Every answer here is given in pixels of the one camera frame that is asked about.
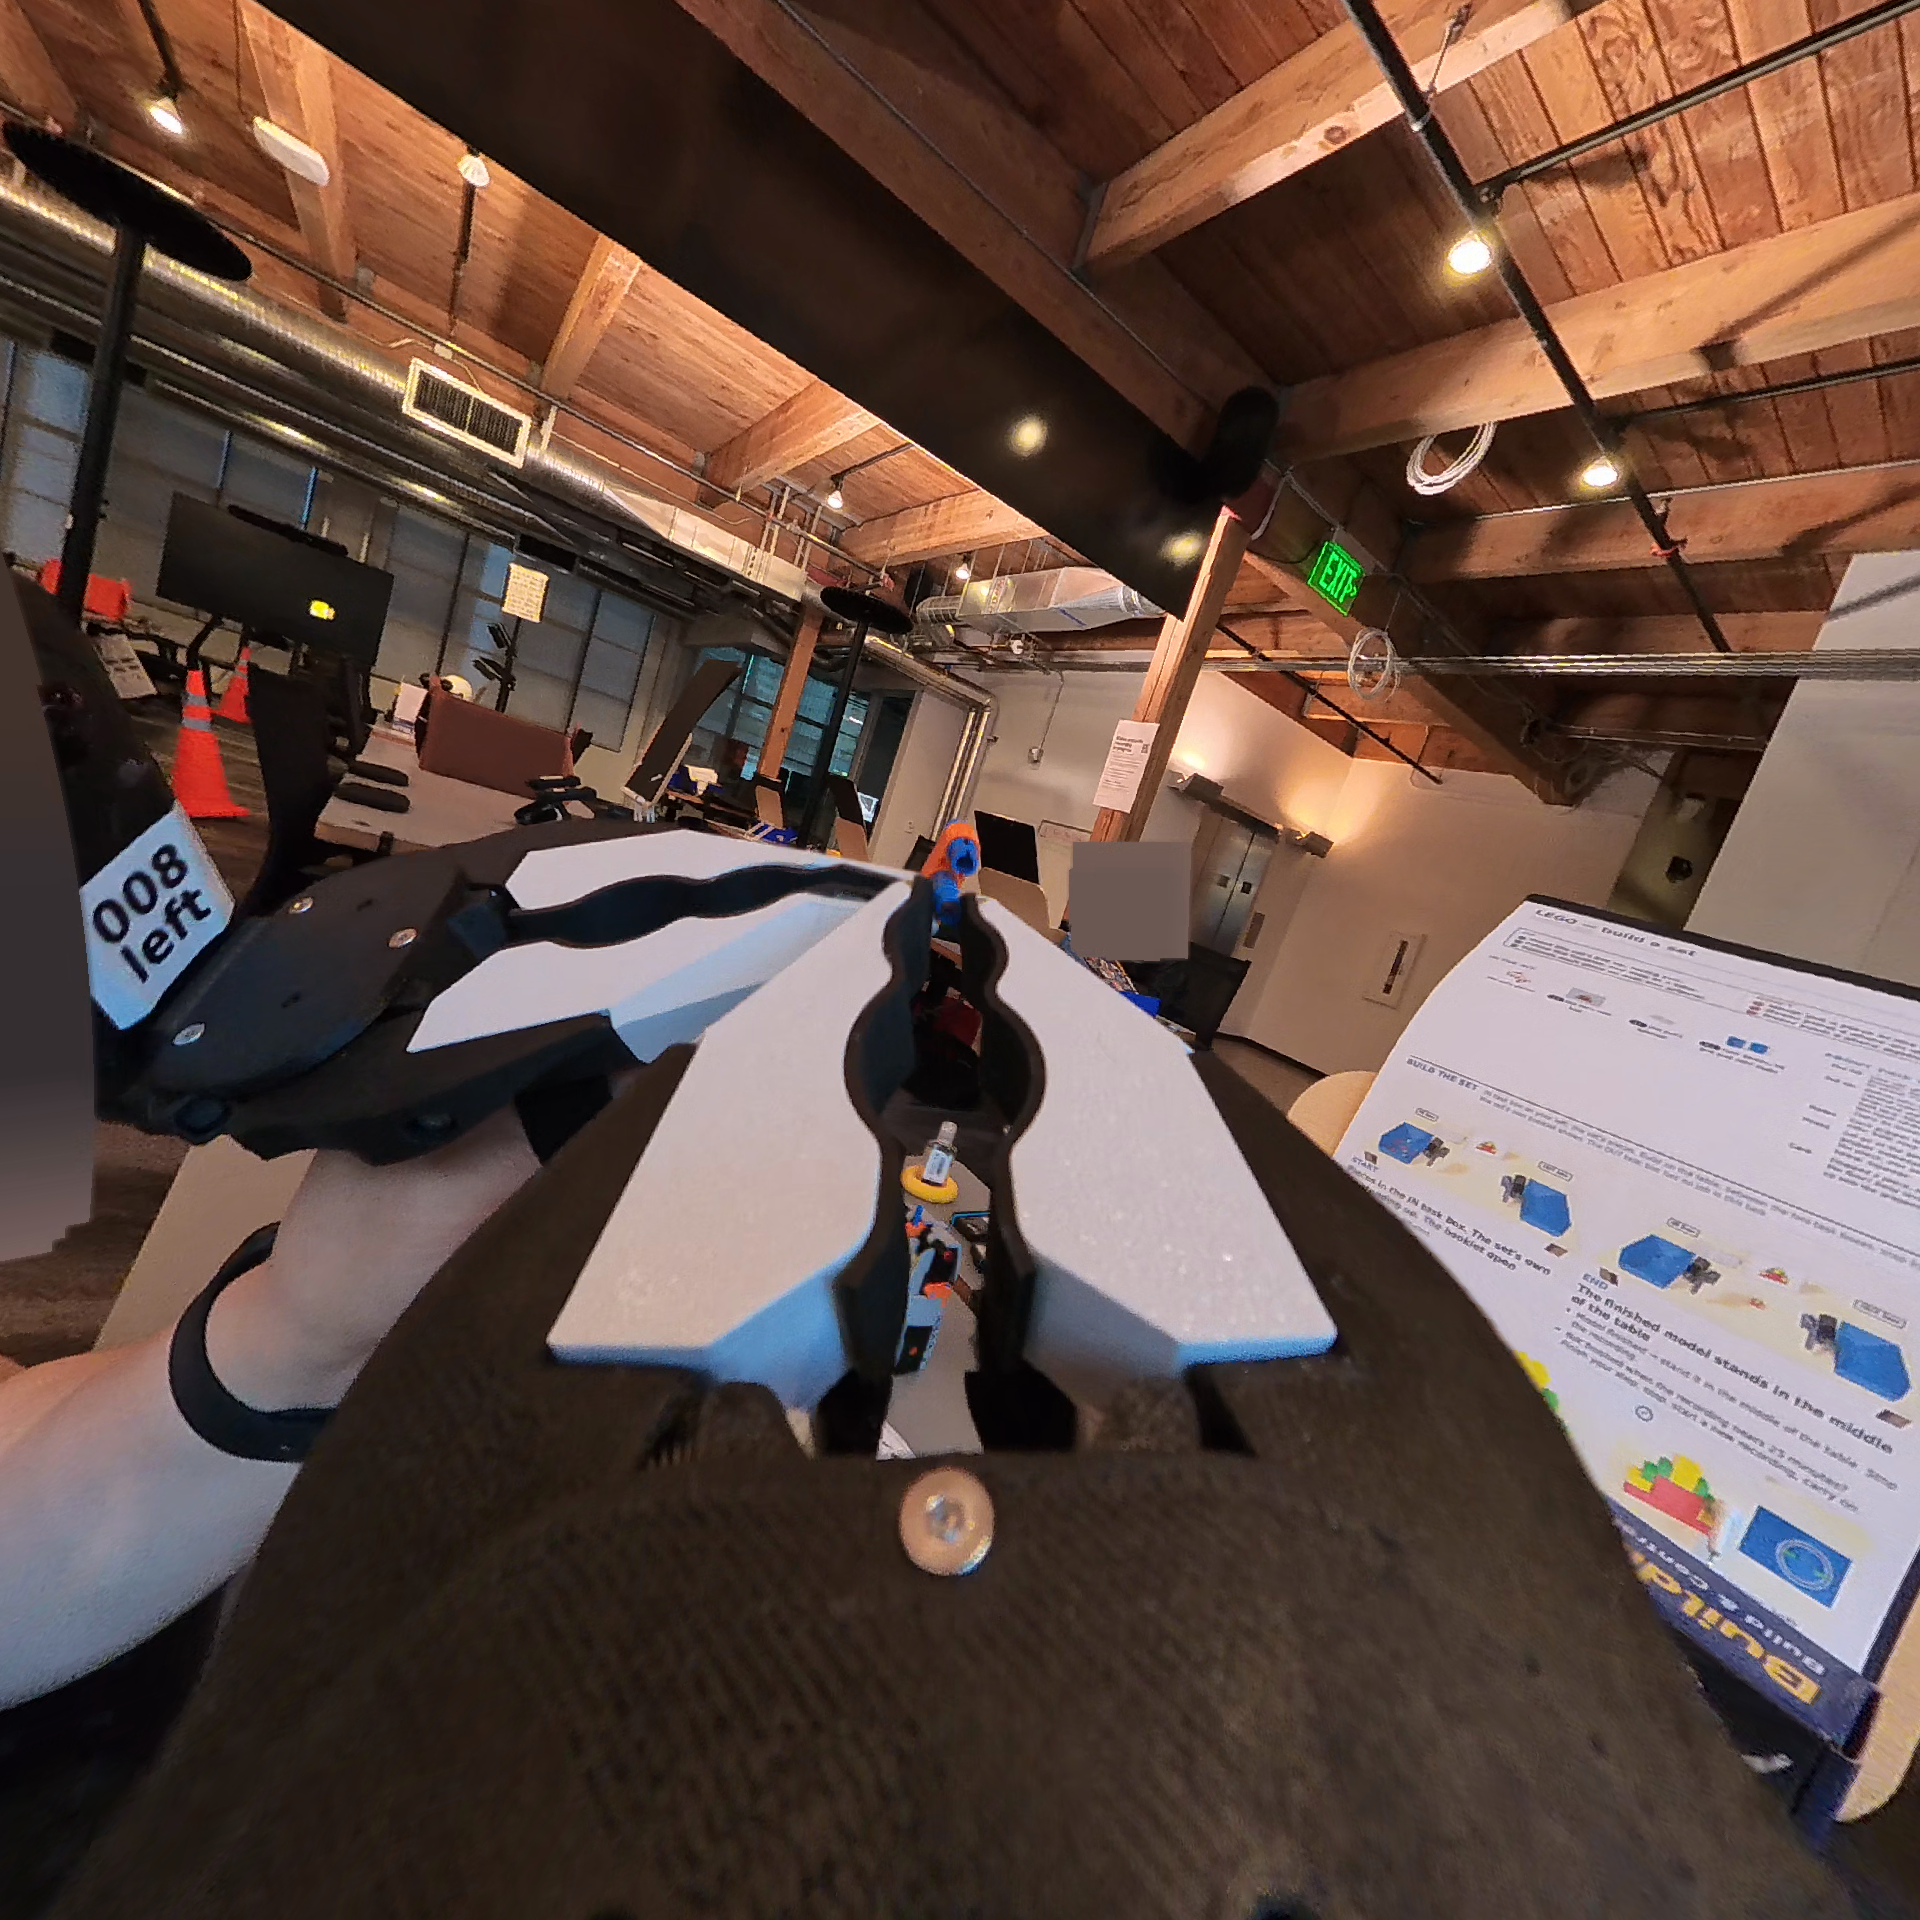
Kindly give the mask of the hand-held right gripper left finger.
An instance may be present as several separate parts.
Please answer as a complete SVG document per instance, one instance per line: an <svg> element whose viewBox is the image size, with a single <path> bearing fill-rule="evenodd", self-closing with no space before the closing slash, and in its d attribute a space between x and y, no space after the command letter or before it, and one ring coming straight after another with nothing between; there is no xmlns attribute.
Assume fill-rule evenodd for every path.
<svg viewBox="0 0 1920 1920"><path fill-rule="evenodd" d="M562 1361L652 1361L816 1407L887 1400L908 1305L902 1150L933 893L892 883L699 1043L548 1331Z"/></svg>

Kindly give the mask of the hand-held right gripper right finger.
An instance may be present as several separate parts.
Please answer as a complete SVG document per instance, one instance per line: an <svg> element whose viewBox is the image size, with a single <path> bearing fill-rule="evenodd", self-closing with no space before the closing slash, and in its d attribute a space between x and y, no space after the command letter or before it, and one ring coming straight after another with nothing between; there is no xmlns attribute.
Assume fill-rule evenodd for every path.
<svg viewBox="0 0 1920 1920"><path fill-rule="evenodd" d="M963 903L979 1090L1001 1124L977 1294L982 1377L1080 1405L1190 1366L1323 1356L1301 1261L1187 1047L997 900Z"/></svg>

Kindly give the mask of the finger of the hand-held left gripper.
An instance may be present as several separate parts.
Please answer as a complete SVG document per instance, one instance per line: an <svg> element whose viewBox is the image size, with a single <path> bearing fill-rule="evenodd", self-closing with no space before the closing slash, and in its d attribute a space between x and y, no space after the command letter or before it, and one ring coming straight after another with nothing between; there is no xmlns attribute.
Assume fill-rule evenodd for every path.
<svg viewBox="0 0 1920 1920"><path fill-rule="evenodd" d="M502 947L431 999L409 1055L604 1015L633 1061L704 1037L722 1064L783 1046L832 1064L886 991L887 921L905 889L649 889L667 921L606 947Z"/></svg>
<svg viewBox="0 0 1920 1920"><path fill-rule="evenodd" d="M502 885L498 927L669 927L800 893L902 903L905 875L756 839L649 830L527 851Z"/></svg>

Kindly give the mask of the person's left hand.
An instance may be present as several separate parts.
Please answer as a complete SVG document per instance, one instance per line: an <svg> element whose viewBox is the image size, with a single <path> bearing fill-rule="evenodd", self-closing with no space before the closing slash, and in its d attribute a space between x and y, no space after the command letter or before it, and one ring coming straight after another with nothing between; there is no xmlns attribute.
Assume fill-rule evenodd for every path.
<svg viewBox="0 0 1920 1920"><path fill-rule="evenodd" d="M514 1110L411 1161L314 1155L256 1281L267 1317L262 1409L330 1407L397 1312L539 1172Z"/></svg>

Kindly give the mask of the brown cardboard box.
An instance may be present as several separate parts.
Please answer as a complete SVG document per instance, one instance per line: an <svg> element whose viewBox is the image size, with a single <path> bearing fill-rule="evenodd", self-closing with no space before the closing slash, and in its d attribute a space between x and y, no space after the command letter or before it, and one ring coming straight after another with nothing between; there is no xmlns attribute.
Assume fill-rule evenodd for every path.
<svg viewBox="0 0 1920 1920"><path fill-rule="evenodd" d="M418 716L418 767L525 805L535 798L535 781L572 777L574 756L566 730L435 690Z"/></svg>

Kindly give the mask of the black office chair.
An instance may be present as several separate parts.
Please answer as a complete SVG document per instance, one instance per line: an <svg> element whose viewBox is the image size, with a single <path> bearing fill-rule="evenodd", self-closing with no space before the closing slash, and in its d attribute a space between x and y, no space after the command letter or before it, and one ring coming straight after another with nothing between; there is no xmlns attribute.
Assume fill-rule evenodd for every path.
<svg viewBox="0 0 1920 1920"><path fill-rule="evenodd" d="M323 690L277 671L250 671L249 700L250 742L267 799L267 851L238 914L265 916L279 900L298 898L323 860L350 854L360 865L378 860L378 851L317 839L318 813L340 781L327 765L330 721Z"/></svg>

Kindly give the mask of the toy robot model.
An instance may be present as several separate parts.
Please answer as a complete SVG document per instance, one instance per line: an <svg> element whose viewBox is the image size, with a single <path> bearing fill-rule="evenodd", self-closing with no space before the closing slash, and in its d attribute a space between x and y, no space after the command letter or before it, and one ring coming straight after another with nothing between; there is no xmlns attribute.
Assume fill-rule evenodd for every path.
<svg viewBox="0 0 1920 1920"><path fill-rule="evenodd" d="M955 1119L942 1118L902 1164L908 1298L894 1377L916 1376L954 1308L970 1308L986 1277L989 1188L963 1164Z"/></svg>

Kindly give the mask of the black monitor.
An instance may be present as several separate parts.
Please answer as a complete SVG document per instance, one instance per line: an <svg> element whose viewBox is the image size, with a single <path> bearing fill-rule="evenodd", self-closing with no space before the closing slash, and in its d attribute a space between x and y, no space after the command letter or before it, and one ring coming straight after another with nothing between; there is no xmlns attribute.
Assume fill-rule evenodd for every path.
<svg viewBox="0 0 1920 1920"><path fill-rule="evenodd" d="M381 567L172 492L156 567L162 600L373 668L392 588Z"/></svg>

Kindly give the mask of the black wristband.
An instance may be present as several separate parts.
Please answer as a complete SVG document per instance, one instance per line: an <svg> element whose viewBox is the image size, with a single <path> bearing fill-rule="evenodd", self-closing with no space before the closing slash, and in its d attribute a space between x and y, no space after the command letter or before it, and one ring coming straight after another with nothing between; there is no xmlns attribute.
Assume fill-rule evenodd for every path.
<svg viewBox="0 0 1920 1920"><path fill-rule="evenodd" d="M236 1396L206 1352L215 1302L238 1277L262 1267L277 1244L277 1220L254 1227L180 1312L165 1347L165 1388L182 1422L215 1452L271 1467L301 1467L333 1419L333 1405L262 1409Z"/></svg>

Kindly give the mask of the air vent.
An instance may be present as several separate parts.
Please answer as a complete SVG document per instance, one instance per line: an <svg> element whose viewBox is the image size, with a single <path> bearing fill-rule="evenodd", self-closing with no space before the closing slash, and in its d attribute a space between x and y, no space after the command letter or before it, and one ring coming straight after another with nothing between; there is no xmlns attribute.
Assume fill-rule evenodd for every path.
<svg viewBox="0 0 1920 1920"><path fill-rule="evenodd" d="M505 466L525 462L535 431L532 415L482 395L445 366L418 357L406 373L401 417Z"/></svg>

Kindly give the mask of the printed instruction sheet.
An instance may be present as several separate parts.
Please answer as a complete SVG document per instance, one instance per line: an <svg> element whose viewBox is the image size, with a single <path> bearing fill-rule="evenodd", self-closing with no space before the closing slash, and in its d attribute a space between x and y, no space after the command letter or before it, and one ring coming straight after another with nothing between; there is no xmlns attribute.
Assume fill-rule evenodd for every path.
<svg viewBox="0 0 1920 1920"><path fill-rule="evenodd" d="M1658 1613L1846 1738L1916 1590L1916 990L1527 898L1338 1161L1530 1376Z"/></svg>

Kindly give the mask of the black ceiling speaker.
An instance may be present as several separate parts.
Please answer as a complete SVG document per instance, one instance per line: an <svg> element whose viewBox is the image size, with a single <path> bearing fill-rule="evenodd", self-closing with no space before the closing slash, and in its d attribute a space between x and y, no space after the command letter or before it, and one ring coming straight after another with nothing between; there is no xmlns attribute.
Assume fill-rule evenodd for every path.
<svg viewBox="0 0 1920 1920"><path fill-rule="evenodd" d="M1197 496L1244 496L1265 458L1280 425L1284 397L1263 384L1244 384L1218 406L1210 436L1194 453Z"/></svg>

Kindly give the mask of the blue robot kit box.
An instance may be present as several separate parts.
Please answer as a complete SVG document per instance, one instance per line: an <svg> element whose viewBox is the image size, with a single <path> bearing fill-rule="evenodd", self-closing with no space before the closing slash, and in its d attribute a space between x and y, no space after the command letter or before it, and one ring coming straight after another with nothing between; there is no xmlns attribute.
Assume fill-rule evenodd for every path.
<svg viewBox="0 0 1920 1920"><path fill-rule="evenodd" d="M1803 1834L1824 1845L1879 1691L1624 1503L1608 1509L1641 1590L1738 1750L1786 1799Z"/></svg>

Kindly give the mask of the wooden post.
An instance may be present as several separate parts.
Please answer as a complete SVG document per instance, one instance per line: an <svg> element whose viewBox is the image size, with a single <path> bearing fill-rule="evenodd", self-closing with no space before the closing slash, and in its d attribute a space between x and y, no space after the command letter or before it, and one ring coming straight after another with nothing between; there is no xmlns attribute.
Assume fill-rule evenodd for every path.
<svg viewBox="0 0 1920 1920"><path fill-rule="evenodd" d="M1239 557L1246 556L1246 541L1251 524L1244 515L1236 515L1235 506L1221 506L1187 595L1187 612L1162 621L1162 633L1141 677L1132 717L1112 736L1115 749L1138 736L1138 750L1132 750L1132 762L1138 762L1132 799L1129 805L1110 805L1107 798L1115 793L1115 784L1107 781L1107 769L1100 774L1097 818L1089 830L1095 843L1141 839L1152 804L1166 784L1166 767L1179 742L1190 690L1200 677L1210 633L1224 614Z"/></svg>

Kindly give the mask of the silver air duct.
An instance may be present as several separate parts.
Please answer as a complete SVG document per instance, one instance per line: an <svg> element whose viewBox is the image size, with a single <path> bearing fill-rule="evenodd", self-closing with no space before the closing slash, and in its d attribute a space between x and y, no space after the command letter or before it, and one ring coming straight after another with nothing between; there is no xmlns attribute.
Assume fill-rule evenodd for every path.
<svg viewBox="0 0 1920 1920"><path fill-rule="evenodd" d="M521 496L554 498L615 534L660 539L667 547L717 564L794 605L814 596L804 564L736 539L689 506L638 492L624 473L566 440L532 435L518 460L502 460L478 440L428 417L411 406L418 387L428 380L445 387L455 383L436 359L392 357L341 322L198 273L165 256L150 256L141 310L182 334L190 357L242 383L302 383L323 391L336 410L394 428L431 447L436 460L468 462L475 477L502 479Z"/></svg>

